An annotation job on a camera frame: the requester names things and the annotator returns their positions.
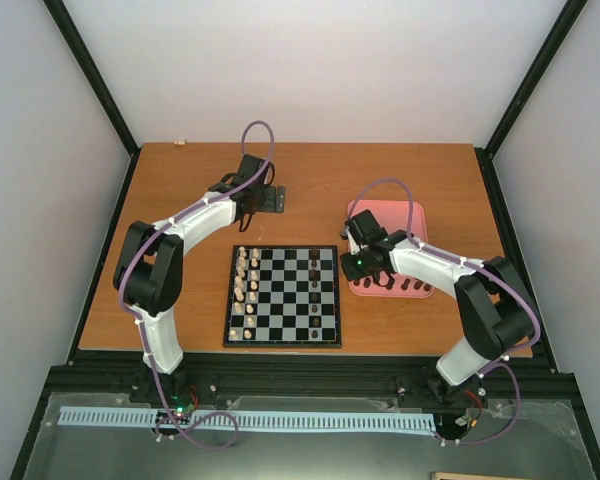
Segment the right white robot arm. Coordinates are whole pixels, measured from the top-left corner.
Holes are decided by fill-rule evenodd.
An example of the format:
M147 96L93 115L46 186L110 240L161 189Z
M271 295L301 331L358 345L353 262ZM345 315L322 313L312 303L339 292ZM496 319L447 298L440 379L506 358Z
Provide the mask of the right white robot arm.
M460 257L405 230L389 234L370 210L350 217L342 237L350 251L340 257L349 281L385 274L413 277L455 299L463 337L439 358L438 375L458 386L484 375L496 361L539 340L537 308L515 267L504 257Z

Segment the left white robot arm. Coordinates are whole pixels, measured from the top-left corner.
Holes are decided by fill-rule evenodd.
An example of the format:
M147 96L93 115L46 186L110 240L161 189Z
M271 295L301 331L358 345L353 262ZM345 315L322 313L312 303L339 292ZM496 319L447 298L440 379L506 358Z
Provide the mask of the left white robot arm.
M238 170L209 187L200 200L154 223L133 222L127 229L113 277L123 309L134 316L144 363L158 372L152 388L166 402L181 400L188 378L176 368L183 359L175 326L175 303L183 284L187 253L214 232L234 223L248 229L257 212L271 212L275 166L242 156Z

